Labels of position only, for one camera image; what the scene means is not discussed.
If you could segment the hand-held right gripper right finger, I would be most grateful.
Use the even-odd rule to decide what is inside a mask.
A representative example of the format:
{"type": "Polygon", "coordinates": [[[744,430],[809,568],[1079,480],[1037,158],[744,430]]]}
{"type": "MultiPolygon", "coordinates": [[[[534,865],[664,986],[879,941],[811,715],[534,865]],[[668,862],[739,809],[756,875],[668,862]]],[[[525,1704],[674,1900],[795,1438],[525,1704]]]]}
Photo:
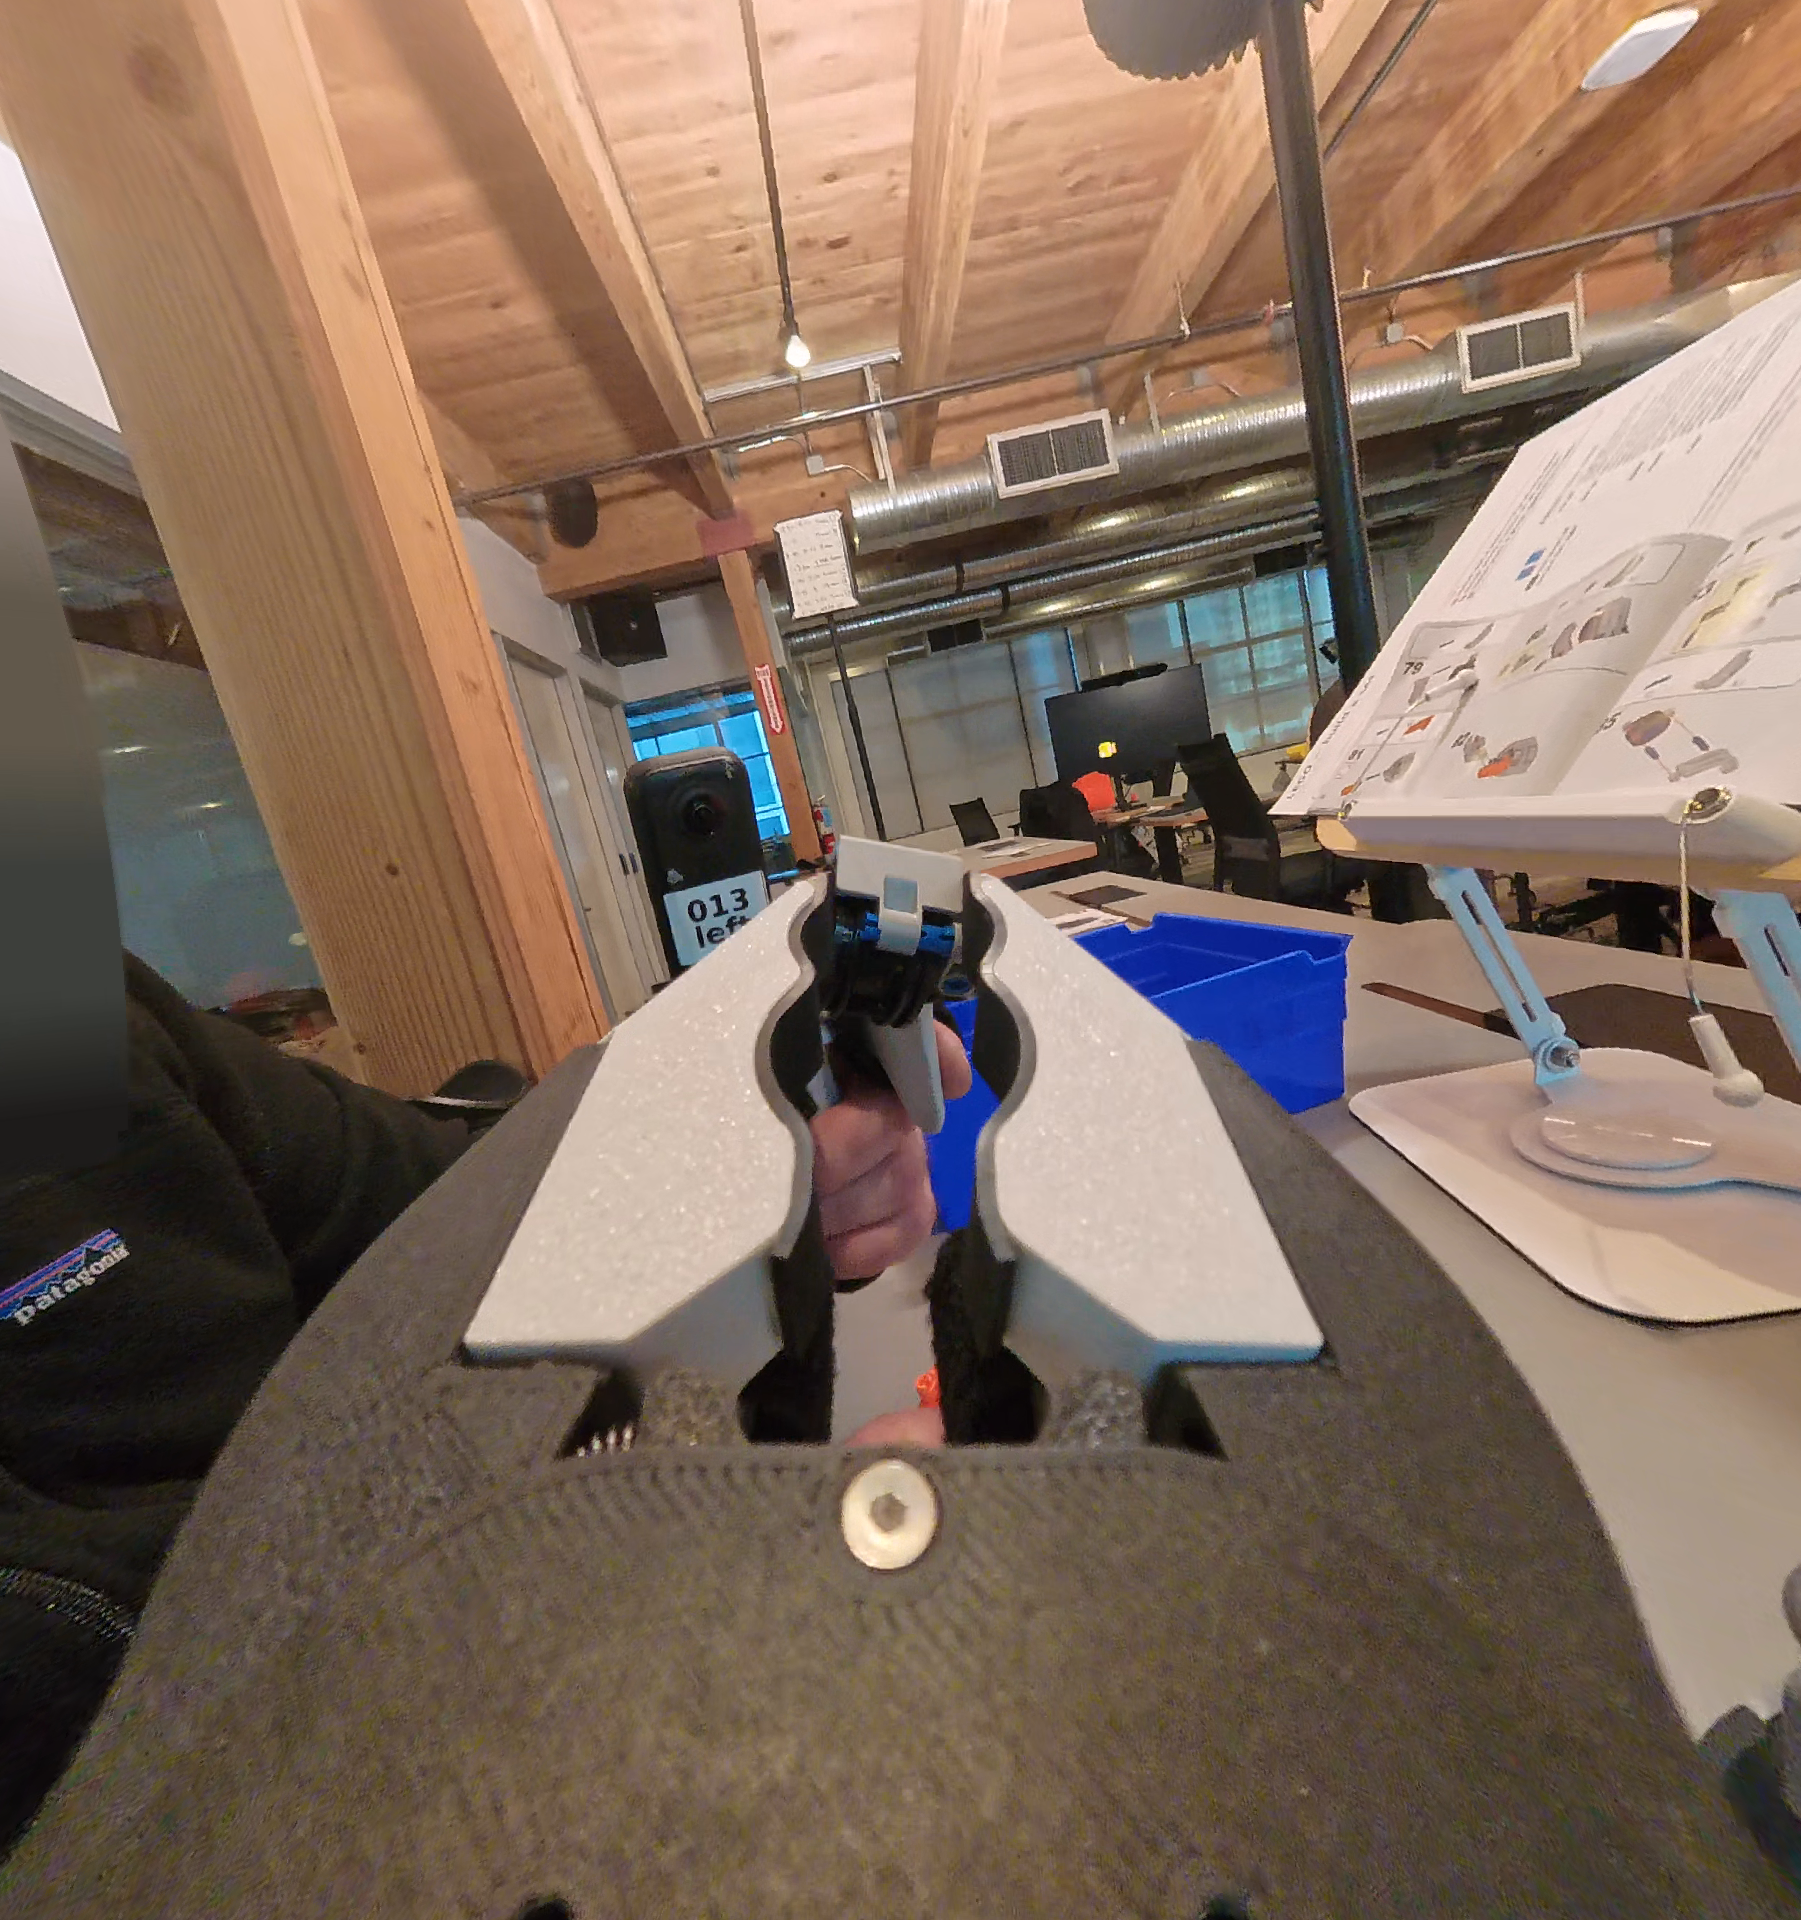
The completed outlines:
{"type": "Polygon", "coordinates": [[[975,1353],[1083,1371],[1311,1364],[1326,1334],[1198,1045],[992,877],[966,885],[977,1070],[1000,1095],[966,1230],[975,1353]]]}

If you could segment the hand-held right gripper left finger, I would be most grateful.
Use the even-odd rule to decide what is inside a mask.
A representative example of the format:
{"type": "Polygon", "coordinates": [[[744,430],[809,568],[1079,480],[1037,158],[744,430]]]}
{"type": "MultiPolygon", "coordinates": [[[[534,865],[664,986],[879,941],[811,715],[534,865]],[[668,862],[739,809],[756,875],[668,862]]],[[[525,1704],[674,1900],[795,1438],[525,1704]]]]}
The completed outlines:
{"type": "Polygon", "coordinates": [[[813,1119],[837,1103],[825,884],[796,884],[601,1044],[493,1281],[471,1364],[718,1381],[748,1420],[826,1420],[834,1274],[813,1119]]]}

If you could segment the person's left hand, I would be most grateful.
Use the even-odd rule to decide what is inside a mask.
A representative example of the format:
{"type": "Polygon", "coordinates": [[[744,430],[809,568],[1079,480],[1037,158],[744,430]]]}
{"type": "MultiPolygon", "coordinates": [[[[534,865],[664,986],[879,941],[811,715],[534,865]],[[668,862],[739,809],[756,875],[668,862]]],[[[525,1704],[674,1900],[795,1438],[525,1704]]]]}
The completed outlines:
{"type": "Polygon", "coordinates": [[[828,1058],[839,1097],[817,1111],[815,1195],[821,1240],[841,1294],[912,1259],[938,1215],[926,1135],[877,1073],[828,1058]]]}

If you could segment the blue plastic bin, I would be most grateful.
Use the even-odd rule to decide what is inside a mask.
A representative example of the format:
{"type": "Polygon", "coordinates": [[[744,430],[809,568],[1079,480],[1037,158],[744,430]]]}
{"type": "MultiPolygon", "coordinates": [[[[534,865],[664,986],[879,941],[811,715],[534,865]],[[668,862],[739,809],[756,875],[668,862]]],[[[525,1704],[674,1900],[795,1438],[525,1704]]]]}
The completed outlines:
{"type": "MultiPolygon", "coordinates": [[[[1227,1054],[1281,1111],[1345,1095],[1347,934],[1182,913],[1158,913],[1145,925],[1055,928],[1145,998],[1184,1042],[1227,1054]]],[[[951,994],[948,1004],[972,1080],[926,1139],[940,1236],[963,1230],[972,1215],[978,1145],[1009,1086],[1003,1072],[987,1070],[999,1056],[977,1042],[977,990],[951,994]]]]}

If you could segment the black office chair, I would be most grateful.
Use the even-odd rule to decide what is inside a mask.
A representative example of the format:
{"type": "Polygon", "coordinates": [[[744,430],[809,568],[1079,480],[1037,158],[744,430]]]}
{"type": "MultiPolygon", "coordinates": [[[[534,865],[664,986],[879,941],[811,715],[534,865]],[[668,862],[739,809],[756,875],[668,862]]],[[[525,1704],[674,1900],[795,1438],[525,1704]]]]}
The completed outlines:
{"type": "Polygon", "coordinates": [[[1213,884],[1247,899],[1352,913],[1362,867],[1319,844],[1314,827],[1281,827],[1224,734],[1176,748],[1216,845],[1213,884]]]}

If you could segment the black monitor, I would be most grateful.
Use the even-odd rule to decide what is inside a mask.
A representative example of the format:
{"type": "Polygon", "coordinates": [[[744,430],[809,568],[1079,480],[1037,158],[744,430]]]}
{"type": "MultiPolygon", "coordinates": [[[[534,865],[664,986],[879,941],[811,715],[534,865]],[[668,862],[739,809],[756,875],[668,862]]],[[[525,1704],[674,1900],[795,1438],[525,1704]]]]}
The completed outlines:
{"type": "Polygon", "coordinates": [[[1202,670],[1196,663],[1107,675],[1047,697],[1044,713],[1057,779],[1102,772],[1117,782],[1151,782],[1202,748],[1211,735],[1202,670]]]}

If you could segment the white book stand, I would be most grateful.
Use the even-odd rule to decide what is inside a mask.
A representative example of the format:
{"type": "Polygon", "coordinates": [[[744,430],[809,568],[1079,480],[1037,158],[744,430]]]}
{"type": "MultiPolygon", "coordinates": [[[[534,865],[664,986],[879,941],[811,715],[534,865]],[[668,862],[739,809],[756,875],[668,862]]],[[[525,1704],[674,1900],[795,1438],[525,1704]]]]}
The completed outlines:
{"type": "Polygon", "coordinates": [[[1579,1044],[1516,948],[1477,867],[1537,856],[1691,856],[1801,1073],[1801,922],[1786,885],[1801,812],[1710,772],[1657,789],[1493,802],[1345,795],[1353,848],[1422,859],[1529,1062],[1373,1086],[1349,1100],[1469,1214],[1594,1308],[1669,1327],[1801,1313],[1801,1103],[1736,1054],[1700,987],[1702,1060],[1579,1044]]]}

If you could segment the open instruction booklet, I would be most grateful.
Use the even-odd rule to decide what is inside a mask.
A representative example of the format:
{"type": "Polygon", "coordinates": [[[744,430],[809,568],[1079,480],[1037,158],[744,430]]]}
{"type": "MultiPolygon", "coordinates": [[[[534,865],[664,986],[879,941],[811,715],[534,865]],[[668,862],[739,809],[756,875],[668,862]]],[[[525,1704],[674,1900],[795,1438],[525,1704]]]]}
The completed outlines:
{"type": "Polygon", "coordinates": [[[1801,278],[1513,459],[1275,802],[1366,848],[1801,851],[1801,278]]]}

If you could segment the black ceiling pole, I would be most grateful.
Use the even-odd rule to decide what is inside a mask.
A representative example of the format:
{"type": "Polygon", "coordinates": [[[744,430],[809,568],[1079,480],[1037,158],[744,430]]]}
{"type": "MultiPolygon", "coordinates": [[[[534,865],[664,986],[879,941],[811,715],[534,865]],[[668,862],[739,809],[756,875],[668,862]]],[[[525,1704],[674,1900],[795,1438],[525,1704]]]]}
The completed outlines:
{"type": "Polygon", "coordinates": [[[1258,48],[1341,680],[1353,694],[1380,651],[1380,614],[1303,12],[1302,1],[1089,3],[1086,20],[1105,55],[1145,79],[1202,74],[1258,48]]]}

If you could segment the wooden post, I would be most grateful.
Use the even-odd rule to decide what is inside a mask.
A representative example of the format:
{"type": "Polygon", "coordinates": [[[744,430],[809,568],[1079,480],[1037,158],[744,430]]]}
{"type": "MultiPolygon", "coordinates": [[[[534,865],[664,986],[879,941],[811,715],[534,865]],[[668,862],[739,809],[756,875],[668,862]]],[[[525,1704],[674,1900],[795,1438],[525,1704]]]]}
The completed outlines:
{"type": "Polygon", "coordinates": [[[364,1076],[609,1019],[297,3],[0,1],[42,212],[364,1076]]]}

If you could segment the silver ventilation duct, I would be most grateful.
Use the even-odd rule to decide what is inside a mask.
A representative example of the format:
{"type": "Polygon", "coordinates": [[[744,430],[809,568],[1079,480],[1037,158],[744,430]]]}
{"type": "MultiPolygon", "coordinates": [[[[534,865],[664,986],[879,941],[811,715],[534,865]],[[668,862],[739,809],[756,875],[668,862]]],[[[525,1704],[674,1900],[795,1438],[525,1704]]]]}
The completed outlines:
{"type": "MultiPolygon", "coordinates": [[[[1347,406],[1359,441],[1471,414],[1483,400],[1556,397],[1656,366],[1763,300],[1801,270],[1705,292],[1585,313],[1557,301],[1461,326],[1438,346],[1390,363],[1352,366],[1347,406]]],[[[843,526],[852,559],[983,532],[1023,517],[1157,492],[1204,476],[1264,468],[1311,449],[1302,388],[1230,397],[1136,425],[1107,409],[1012,427],[983,453],[848,493],[843,526]]]]}

